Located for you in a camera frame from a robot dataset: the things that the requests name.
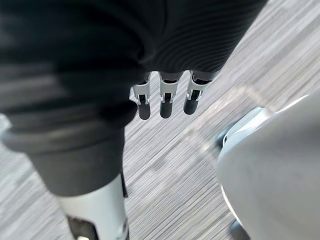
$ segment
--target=floor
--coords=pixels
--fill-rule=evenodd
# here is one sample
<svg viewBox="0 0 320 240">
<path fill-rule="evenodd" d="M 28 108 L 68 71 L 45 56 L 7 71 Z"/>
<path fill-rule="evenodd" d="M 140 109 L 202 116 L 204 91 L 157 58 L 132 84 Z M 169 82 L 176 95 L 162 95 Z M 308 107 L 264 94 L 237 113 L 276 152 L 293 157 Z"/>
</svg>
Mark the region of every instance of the floor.
<svg viewBox="0 0 320 240">
<path fill-rule="evenodd" d="M 192 116 L 183 113 L 185 72 L 169 119 L 126 128 L 124 174 L 131 240 L 230 240 L 233 217 L 216 178 L 215 137 L 256 106 L 276 111 L 320 85 L 320 1 L 270 0 Z M 8 125 L 0 118 L 1 129 Z M 0 146 L 0 239 L 71 240 L 67 222 L 23 154 Z"/>
</svg>

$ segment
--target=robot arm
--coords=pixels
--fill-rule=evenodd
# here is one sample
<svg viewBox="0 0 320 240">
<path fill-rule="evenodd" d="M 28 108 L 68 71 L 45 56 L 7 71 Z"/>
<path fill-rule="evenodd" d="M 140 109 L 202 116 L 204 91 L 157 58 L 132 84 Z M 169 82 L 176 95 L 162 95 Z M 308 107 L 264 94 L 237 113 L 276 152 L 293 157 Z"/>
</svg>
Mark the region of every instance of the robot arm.
<svg viewBox="0 0 320 240">
<path fill-rule="evenodd" d="M 216 17 L 207 11 L 208 1 L 1 1 L 0 112 L 11 122 L 2 141 L 28 155 L 61 203 L 77 240 L 129 239 L 122 154 L 125 126 L 137 110 L 129 101 L 130 88 L 143 85 L 134 92 L 140 116 L 147 119 L 148 73 L 160 71 L 161 115 L 166 118 L 181 72 L 192 70 L 184 110 L 193 113 L 265 0 L 224 2 L 209 1 L 223 16 Z M 202 12 L 208 13 L 210 26 L 233 36 L 226 41 L 218 32 L 196 35 L 216 43 L 213 69 L 202 67 L 211 66 L 211 51 L 187 51 L 193 38 L 171 51 L 183 48 L 179 53 L 188 65 L 169 64 L 170 57 L 157 55 L 169 56 L 163 42 L 179 42 L 175 29 L 193 26 L 180 26 L 187 22 L 183 16 L 199 23 Z"/>
</svg>

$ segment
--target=black cloth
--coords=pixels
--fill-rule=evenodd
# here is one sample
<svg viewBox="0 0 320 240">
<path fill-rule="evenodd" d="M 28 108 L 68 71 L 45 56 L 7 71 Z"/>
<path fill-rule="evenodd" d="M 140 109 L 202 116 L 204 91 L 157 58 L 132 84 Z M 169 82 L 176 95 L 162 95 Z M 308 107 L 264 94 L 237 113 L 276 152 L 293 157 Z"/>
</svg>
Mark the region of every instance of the black cloth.
<svg viewBox="0 0 320 240">
<path fill-rule="evenodd" d="M 221 69 L 265 3 L 1 0 L 3 142 L 54 194 L 104 186 L 122 169 L 130 87 L 149 71 Z"/>
</svg>

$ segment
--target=black fabric sleeve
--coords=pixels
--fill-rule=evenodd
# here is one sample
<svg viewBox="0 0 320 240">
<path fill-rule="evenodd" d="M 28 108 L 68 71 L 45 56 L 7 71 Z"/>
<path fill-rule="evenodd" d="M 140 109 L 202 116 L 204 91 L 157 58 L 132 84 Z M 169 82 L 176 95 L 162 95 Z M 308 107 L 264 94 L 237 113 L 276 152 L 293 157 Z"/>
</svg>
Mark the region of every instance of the black fabric sleeve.
<svg viewBox="0 0 320 240">
<path fill-rule="evenodd" d="M 2 140 L 52 193 L 85 194 L 121 172 L 130 87 L 164 29 L 162 2 L 1 1 L 0 111 L 12 124 Z"/>
</svg>

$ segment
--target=robotic finger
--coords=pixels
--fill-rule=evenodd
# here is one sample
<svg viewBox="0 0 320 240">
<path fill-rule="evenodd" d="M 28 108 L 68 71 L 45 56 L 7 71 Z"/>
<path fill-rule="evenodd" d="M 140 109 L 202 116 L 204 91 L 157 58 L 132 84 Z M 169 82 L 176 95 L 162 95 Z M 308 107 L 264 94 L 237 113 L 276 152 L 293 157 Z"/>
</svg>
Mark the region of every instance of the robotic finger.
<svg viewBox="0 0 320 240">
<path fill-rule="evenodd" d="M 174 98 L 177 93 L 179 79 L 183 72 L 159 72 L 160 76 L 160 115 L 164 119 L 171 116 Z"/>
<path fill-rule="evenodd" d="M 204 72 L 204 71 L 190 71 L 190 79 L 186 91 L 186 98 L 184 101 L 183 111 L 192 115 L 195 113 L 198 107 L 200 97 L 204 91 L 217 77 L 220 71 Z"/>
<path fill-rule="evenodd" d="M 146 72 L 141 84 L 134 85 L 134 97 L 138 105 L 138 113 L 142 120 L 148 120 L 150 111 L 150 76 L 151 72 Z"/>
</svg>

